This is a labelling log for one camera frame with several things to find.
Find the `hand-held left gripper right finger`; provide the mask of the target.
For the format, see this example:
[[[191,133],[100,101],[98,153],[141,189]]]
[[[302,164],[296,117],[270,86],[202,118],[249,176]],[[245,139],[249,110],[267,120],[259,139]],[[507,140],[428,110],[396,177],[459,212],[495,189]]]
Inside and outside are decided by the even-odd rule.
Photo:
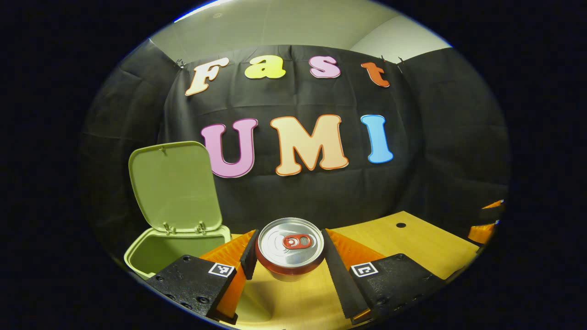
[[[322,234],[336,294],[353,325],[394,317],[446,284],[404,253],[386,257],[328,228]]]

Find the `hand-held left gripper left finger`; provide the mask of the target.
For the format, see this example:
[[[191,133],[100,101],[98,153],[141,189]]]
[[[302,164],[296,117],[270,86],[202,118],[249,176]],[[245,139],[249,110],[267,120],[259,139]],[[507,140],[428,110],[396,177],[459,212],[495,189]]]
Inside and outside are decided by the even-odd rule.
[[[257,263],[258,231],[247,232],[203,257],[182,255],[146,282],[178,305],[214,321],[236,324],[237,305]]]

